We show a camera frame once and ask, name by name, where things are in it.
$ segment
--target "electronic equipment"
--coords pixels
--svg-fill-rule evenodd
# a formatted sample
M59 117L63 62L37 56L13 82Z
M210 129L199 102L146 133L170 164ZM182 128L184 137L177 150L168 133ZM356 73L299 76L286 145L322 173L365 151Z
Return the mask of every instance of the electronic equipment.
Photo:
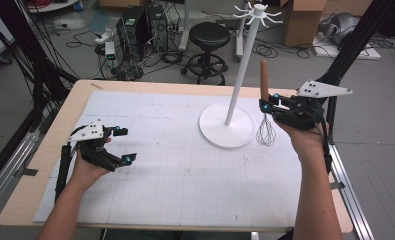
M125 58L142 61L144 46L150 40L146 8L128 6L116 24L116 29Z
M151 27L151 37L153 38L153 48L168 51L168 21L166 15L163 14L162 5L149 5L147 7L148 19Z
M110 68L117 66L116 53L115 53L115 43L113 41L104 43L104 55L107 59L107 65Z
M330 37L331 42L339 46L350 37L350 34L359 23L359 18L350 13L332 14L321 21L318 31L325 37Z

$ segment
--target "table surface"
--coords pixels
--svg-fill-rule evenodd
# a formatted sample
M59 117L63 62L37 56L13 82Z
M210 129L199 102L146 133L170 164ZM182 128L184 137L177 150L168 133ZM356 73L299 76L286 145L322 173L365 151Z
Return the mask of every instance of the table surface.
M42 225L42 223L34 222L33 217L38 209L54 165L60 159L59 146L62 146L66 143L68 136L74 129L78 119L81 117L84 107L88 102L89 96L92 94L92 92L101 90L185 95L231 96L233 88L227 86L205 86L187 84L109 82L94 80L78 81L72 89L71 93L69 94L68 98L66 99L62 109L57 115L51 128L43 139L39 149L35 153L34 158L28 166L31 169L39 170L38 174L34 177L23 176L21 178L16 189L14 190L12 196L8 200L0 215L0 224L9 226ZM279 93L284 96L295 94L295 91L285 89L270 89L270 92ZM240 91L240 97L258 98L259 95L260 90L258 88L243 87ZM353 229L353 225L350 221L341 196L337 190L333 190L333 195L342 231L350 232ZM106 228L127 227L122 225L111 226L107 224L83 224L82 226ZM146 228L146 226L135 226L135 228Z

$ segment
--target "computer tower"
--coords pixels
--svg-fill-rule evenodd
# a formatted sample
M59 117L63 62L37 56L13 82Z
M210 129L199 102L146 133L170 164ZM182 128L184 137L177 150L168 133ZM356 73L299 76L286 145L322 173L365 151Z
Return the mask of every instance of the computer tower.
M126 59L142 61L144 46L150 40L146 8L128 6L116 24L119 40Z
M147 13L150 21L151 38L153 38L153 48L159 48L163 52L168 51L168 21L163 14L162 5L149 5Z

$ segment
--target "black stool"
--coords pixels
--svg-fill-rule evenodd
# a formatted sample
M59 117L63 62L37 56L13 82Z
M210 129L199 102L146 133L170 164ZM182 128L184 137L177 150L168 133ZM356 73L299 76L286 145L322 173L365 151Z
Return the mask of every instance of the black stool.
M231 38L229 31L219 24L203 22L190 29L189 37L191 42L199 46L204 53L191 57L187 65L181 69L181 74L185 75L187 69L190 70L198 76L197 84L200 84L202 78L220 76L222 82L219 85L225 85L225 77L222 73L228 70L228 66L222 58L211 52L228 44Z

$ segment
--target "floor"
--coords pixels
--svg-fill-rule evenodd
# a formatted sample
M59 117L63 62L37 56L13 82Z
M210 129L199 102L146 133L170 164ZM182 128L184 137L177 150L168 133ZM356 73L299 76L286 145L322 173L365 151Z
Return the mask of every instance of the floor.
M117 13L111 13L109 24L115 24ZM94 47L67 48L73 35L87 29L52 34L55 48L69 66L84 79L101 77ZM270 42L281 41L283 28L260 32L258 37ZM92 34L81 35L81 41L93 43ZM341 86L353 89L354 94L338 100L334 140L347 170L356 196L376 239L395 239L395 49L376 49L379 61L357 60L345 75ZM308 49L308 58L278 49L278 56L268 59L270 87L300 87L308 79L322 76L333 59L314 56ZM189 44L186 55L199 52ZM229 65L225 74L226 85L233 86L239 63L234 56L235 38L224 48L216 51ZM262 56L251 54L243 86L259 87L259 61ZM147 65L157 61L149 58ZM144 73L168 66L157 63L145 67ZM180 65L172 65L144 75L137 81L195 84L192 74L182 76ZM215 85L220 79L210 79L202 84ZM19 127L32 108L32 98L15 63L0 64L0 151ZM0 197L0 211L16 186L14 178ZM39 228L0 226L0 239L30 239ZM277 239L278 234L261 234L260 239ZM99 231L78 229L75 239L98 239ZM346 239L357 239L355 233Z

